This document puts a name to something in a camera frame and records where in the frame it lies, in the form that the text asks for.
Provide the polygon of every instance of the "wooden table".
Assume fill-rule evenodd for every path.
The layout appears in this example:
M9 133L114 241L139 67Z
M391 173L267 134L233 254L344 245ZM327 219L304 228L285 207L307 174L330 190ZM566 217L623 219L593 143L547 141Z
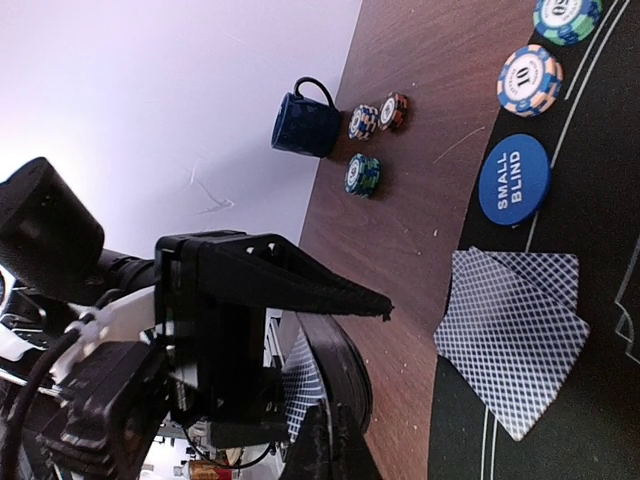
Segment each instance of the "wooden table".
M400 133L345 134L320 164L302 247L391 297L393 321L345 319L368 362L375 411L368 442L384 478L427 478L436 352L450 255L498 111L497 76L533 30L530 2L364 0L337 99L350 111L410 96ZM357 152L382 162L369 200L344 192Z

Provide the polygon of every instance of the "mug handle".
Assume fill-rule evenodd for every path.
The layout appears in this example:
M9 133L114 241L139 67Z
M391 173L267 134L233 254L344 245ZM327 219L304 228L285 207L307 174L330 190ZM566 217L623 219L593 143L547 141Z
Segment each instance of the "mug handle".
M331 94L329 93L329 90L327 90L327 87L325 87L322 83L320 83L320 81L316 80L313 77L302 77L296 82L295 87L293 87L293 93L296 97L302 97L302 94L300 93L300 86L303 83L313 83L320 90L322 90L322 93L324 93L324 96L327 97L327 102L329 103L329 106L335 110L336 106L333 103L333 99L331 98Z

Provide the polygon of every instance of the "black poker mat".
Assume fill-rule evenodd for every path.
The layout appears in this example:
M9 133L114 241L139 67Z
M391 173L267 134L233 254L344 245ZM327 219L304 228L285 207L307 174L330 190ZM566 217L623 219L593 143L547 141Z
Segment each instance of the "black poker mat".
M459 245L525 251L531 237L529 251L576 254L578 314L591 335L558 399L521 442L495 424L464 379L439 358L431 479L640 479L640 2L605 0L604 6L611 14L586 57L593 35L559 47L534 34L531 43L563 64L563 92L538 118L502 111L487 146L485 158L515 133L534 136L550 156L560 145L533 233L532 221L514 229L489 222L476 185ZM631 338L630 325L635 345L621 336Z

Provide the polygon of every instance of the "dark blue mug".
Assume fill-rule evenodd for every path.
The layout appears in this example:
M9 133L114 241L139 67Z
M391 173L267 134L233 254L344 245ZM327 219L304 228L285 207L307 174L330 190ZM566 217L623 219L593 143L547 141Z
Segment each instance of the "dark blue mug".
M328 105L303 97L300 93L303 83L317 85L327 97ZM302 77L296 82L293 93L287 93L282 100L271 146L301 155L327 157L338 141L341 123L342 114L326 87L315 78Z

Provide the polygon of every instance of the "poker chip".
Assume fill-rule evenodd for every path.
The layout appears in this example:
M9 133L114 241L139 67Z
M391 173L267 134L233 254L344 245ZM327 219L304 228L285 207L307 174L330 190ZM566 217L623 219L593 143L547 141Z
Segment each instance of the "poker chip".
M349 123L349 138L368 140L378 125L378 109L368 105L360 105L353 111Z
M547 50L527 45L505 62L497 83L498 100L515 115L540 115L558 98L563 78L562 66Z
M344 177L344 188L351 195L369 197L380 181L380 162L362 154L356 154L349 162Z
M402 125L409 108L409 99L401 93L391 92L380 106L378 127L396 131Z
M556 45L574 45L591 35L601 16L601 0L538 0L533 24Z
M497 225L519 225L534 215L551 186L551 166L535 138L517 134L500 142L480 172L480 207Z

